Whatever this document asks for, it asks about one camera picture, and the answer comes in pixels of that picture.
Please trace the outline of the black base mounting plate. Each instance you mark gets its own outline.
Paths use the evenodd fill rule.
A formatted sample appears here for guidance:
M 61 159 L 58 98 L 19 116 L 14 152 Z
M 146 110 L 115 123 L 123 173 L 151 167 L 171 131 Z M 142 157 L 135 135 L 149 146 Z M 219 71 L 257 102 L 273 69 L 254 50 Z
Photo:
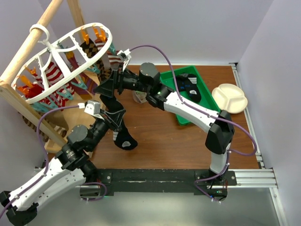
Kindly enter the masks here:
M 83 198 L 115 193 L 192 193 L 223 200 L 228 186 L 237 185 L 234 171 L 214 178 L 208 169 L 99 169 L 80 187 Z

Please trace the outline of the green ceramic mug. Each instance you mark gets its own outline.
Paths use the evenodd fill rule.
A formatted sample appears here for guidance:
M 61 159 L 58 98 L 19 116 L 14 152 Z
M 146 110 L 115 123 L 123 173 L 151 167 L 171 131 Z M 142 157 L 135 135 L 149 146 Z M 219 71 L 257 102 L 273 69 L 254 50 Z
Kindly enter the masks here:
M 146 93 L 145 92 L 140 92 L 140 91 L 133 91 L 133 100 L 139 104 L 146 103 Z

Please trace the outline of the brown yellow argyle sock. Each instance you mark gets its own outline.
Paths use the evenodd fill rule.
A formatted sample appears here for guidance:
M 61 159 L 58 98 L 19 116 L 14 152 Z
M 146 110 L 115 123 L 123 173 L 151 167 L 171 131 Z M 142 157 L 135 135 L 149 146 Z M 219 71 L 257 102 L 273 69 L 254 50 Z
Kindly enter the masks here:
M 83 49 L 83 51 L 86 53 L 88 58 L 94 57 L 98 53 L 98 49 L 93 41 L 89 41 L 88 44 L 84 41 L 80 47 Z M 111 75 L 111 68 L 105 69 L 102 59 L 99 59 L 95 65 L 99 69 L 99 73 L 97 74 L 98 80 L 100 83 L 107 80 Z

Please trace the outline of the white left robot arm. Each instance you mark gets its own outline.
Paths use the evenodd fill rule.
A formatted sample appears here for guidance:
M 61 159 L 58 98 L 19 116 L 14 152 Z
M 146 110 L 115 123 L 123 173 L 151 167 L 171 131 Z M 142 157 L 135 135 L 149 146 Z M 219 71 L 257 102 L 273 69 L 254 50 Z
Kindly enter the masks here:
M 18 189 L 0 194 L 2 215 L 6 215 L 12 225 L 24 226 L 37 216 L 38 208 L 52 198 L 75 186 L 94 184 L 97 169 L 87 152 L 95 149 L 108 130 L 121 128 L 125 112 L 101 110 L 93 116 L 95 122 L 90 128 L 73 127 L 67 143 L 52 160 L 46 161 L 44 169 Z

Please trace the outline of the maroon purple sock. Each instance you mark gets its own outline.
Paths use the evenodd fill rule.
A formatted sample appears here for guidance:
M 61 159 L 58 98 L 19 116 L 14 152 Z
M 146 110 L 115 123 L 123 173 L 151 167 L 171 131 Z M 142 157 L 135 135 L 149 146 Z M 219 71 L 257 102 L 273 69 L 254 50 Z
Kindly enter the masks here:
M 75 55 L 72 51 L 67 52 L 65 55 L 71 65 L 72 72 L 79 68 Z M 94 88 L 97 87 L 97 83 L 84 72 L 81 72 L 71 80 L 71 86 L 83 100 L 89 100 L 95 95 Z

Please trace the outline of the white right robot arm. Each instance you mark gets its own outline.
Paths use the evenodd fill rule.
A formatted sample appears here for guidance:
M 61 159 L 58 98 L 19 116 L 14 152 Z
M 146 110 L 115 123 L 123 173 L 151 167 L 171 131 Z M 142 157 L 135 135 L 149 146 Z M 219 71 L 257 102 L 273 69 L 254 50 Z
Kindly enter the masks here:
M 213 111 L 182 97 L 160 81 L 160 72 L 153 63 L 143 63 L 138 74 L 126 68 L 113 68 L 110 77 L 94 92 L 103 97 L 114 97 L 116 91 L 121 94 L 125 89 L 145 92 L 147 102 L 153 107 L 177 114 L 206 132 L 205 146 L 211 152 L 210 181 L 220 185 L 226 180 L 229 149 L 235 133 L 228 112 Z

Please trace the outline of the black blue logo sock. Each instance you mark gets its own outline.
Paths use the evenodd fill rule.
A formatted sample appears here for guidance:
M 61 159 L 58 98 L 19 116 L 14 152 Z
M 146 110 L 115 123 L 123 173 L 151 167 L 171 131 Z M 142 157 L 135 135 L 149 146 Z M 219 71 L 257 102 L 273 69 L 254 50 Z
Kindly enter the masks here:
M 201 101 L 201 94 L 197 87 L 197 76 L 192 73 L 182 73 L 176 76 L 177 88 L 179 91 L 186 91 L 194 103 Z

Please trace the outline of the black white striped sock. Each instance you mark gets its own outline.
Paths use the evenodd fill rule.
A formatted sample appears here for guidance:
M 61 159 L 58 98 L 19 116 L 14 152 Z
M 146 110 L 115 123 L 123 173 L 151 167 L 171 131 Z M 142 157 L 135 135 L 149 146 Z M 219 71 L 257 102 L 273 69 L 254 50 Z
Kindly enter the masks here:
M 115 97 L 100 95 L 100 99 L 109 112 L 124 110 L 123 105 Z M 124 120 L 121 122 L 121 129 L 113 132 L 113 141 L 118 148 L 126 151 L 133 150 L 138 146 L 137 141 L 128 132 Z

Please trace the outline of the cream divided plate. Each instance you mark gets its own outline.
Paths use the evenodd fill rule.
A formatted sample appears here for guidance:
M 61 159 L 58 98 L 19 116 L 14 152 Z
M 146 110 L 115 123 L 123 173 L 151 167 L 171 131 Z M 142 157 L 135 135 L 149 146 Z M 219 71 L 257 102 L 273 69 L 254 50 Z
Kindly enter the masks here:
M 225 110 L 230 114 L 243 112 L 248 104 L 243 90 L 229 83 L 223 83 L 214 88 L 212 97 L 221 110 Z

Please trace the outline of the red white striped sock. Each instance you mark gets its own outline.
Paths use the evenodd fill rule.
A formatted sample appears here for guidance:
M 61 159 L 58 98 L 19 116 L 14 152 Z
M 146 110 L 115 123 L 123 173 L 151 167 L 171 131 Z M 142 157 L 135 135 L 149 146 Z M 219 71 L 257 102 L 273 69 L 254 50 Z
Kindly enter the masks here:
M 32 75 L 34 81 L 31 82 L 26 76 L 21 75 L 20 79 L 25 85 L 18 89 L 25 95 L 25 98 L 29 99 L 42 93 L 44 86 L 41 76 L 36 73 L 36 68 L 30 69 L 26 67 L 26 70 Z M 61 70 L 53 62 L 50 62 L 45 73 L 50 87 L 63 78 Z M 67 101 L 73 99 L 73 95 L 74 89 L 70 84 L 66 84 L 46 98 L 31 104 L 31 106 L 40 113 L 46 113 L 52 109 L 64 107 Z

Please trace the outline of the grey red striped sock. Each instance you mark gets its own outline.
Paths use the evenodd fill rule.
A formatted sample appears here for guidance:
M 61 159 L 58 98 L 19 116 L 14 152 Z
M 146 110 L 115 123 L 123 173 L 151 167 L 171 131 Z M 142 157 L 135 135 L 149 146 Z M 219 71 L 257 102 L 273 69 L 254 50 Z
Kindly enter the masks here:
M 100 51 L 103 48 L 103 46 L 105 45 L 105 42 L 103 42 L 101 39 L 95 39 L 95 45 L 96 45 L 97 49 Z M 111 65 L 110 65 L 109 57 L 108 57 L 107 53 L 104 53 L 100 59 L 102 61 L 104 69 L 105 70 L 110 69 Z
M 107 51 L 107 55 L 108 55 L 111 67 L 113 67 L 113 66 L 117 66 L 118 68 L 123 67 L 124 62 L 120 58 L 120 56 L 117 55 L 117 53 L 112 53 L 110 51 Z

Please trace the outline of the white oval sock hanger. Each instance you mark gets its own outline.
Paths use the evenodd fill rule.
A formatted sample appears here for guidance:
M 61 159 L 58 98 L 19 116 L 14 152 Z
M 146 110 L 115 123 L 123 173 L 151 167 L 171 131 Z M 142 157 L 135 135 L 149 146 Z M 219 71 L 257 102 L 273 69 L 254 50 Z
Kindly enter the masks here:
M 80 44 L 76 41 L 74 34 L 78 32 L 83 32 L 87 28 L 93 28 L 94 30 L 99 28 L 101 33 L 104 33 L 105 37 L 107 38 L 107 41 L 105 42 L 105 45 L 98 51 L 98 53 L 92 57 L 87 57 L 87 54 L 84 52 L 84 50 L 80 47 Z M 16 77 L 11 83 L 11 87 L 13 89 L 16 89 L 16 82 L 18 79 L 21 78 L 21 73 L 25 70 L 25 67 L 28 66 L 33 61 L 37 61 L 39 64 L 39 69 L 41 72 L 41 78 L 42 78 L 42 85 L 44 90 L 42 93 L 36 95 L 35 97 L 29 98 L 26 100 L 28 104 L 36 103 L 46 97 L 48 97 L 50 94 L 54 93 L 66 83 L 70 82 L 72 79 L 74 79 L 77 75 L 84 72 L 88 67 L 93 65 L 98 59 L 100 59 L 104 54 L 106 54 L 107 50 L 112 44 L 112 33 L 109 28 L 107 28 L 102 23 L 89 23 L 82 25 L 68 33 L 66 33 L 63 37 L 59 38 L 53 43 L 50 43 L 48 41 L 49 39 L 49 31 L 46 27 L 40 25 L 40 24 L 34 24 L 31 26 L 30 31 L 33 29 L 39 29 L 43 31 L 46 34 L 46 38 L 44 40 L 38 41 L 39 43 L 42 43 L 45 45 L 45 49 L 34 55 L 32 58 L 30 58 L 19 70 Z M 84 58 L 85 62 L 78 67 L 77 69 L 71 71 L 63 58 L 61 57 L 60 53 L 66 53 L 70 51 L 77 50 Z M 63 78 L 54 83 L 53 85 L 49 86 L 47 76 L 46 76 L 46 68 L 49 66 L 50 62 L 54 60 L 59 69 L 61 70 L 63 74 Z

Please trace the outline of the green plastic tray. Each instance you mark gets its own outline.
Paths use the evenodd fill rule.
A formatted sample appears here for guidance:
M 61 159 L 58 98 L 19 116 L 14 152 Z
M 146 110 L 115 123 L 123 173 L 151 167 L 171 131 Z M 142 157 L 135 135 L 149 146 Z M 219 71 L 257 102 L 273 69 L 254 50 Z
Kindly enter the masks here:
M 198 73 L 195 66 L 186 66 L 174 70 L 176 83 L 174 83 L 171 71 L 160 74 L 163 84 L 172 89 L 178 89 L 181 96 L 202 106 L 204 108 L 220 112 L 220 109 L 213 99 L 211 92 Z

